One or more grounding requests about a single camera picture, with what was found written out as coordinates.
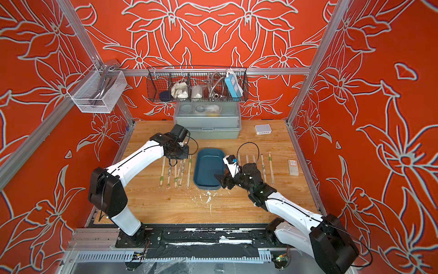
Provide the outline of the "chopsticks green band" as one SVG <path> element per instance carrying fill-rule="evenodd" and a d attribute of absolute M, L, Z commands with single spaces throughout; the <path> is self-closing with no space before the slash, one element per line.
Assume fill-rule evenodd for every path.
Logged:
<path fill-rule="evenodd" d="M 163 186 L 164 183 L 164 171 L 166 168 L 166 157 L 163 157 L 163 161 L 162 161 L 162 170 L 161 170 L 161 174 L 160 174 L 160 184 L 159 187 Z"/>

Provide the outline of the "chopsticks eleventh pair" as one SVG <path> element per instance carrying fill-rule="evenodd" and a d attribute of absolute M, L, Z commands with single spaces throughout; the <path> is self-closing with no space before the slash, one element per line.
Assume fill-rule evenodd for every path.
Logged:
<path fill-rule="evenodd" d="M 273 161 L 272 161 L 272 154 L 269 151 L 268 152 L 268 156 L 269 156 L 269 167 L 270 167 L 270 174 L 271 174 L 271 183 L 275 184 L 275 177 L 274 177 L 274 171 L 273 171 Z"/>

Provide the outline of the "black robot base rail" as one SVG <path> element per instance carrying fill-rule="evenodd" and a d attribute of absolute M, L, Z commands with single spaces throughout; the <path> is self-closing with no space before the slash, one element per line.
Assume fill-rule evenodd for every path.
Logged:
<path fill-rule="evenodd" d="M 146 258 L 257 258 L 259 250 L 286 251 L 292 246 L 269 236 L 266 224 L 147 224 L 139 236 L 122 232 L 115 247 L 146 252 Z"/>

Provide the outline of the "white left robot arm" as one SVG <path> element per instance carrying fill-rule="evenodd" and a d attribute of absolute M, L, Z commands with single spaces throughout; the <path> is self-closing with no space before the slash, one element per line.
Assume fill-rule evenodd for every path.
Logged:
<path fill-rule="evenodd" d="M 170 132 L 150 137 L 125 159 L 109 167 L 93 170 L 88 194 L 90 203 L 106 214 L 125 235 L 135 236 L 142 224 L 128 207 L 126 186 L 140 171 L 162 157 L 169 161 L 187 159 L 189 146 L 184 143 L 187 137 L 190 137 L 190 132 L 176 124 Z"/>

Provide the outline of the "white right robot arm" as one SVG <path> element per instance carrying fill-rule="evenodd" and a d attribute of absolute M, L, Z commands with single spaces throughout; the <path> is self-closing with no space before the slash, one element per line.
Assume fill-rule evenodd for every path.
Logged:
<path fill-rule="evenodd" d="M 358 247 L 336 216 L 322 216 L 288 200 L 262 180 L 254 163 L 226 166 L 228 172 L 215 178 L 222 188 L 245 189 L 255 206 L 277 215 L 266 228 L 274 239 L 310 255 L 326 274 L 344 274 L 353 266 Z"/>

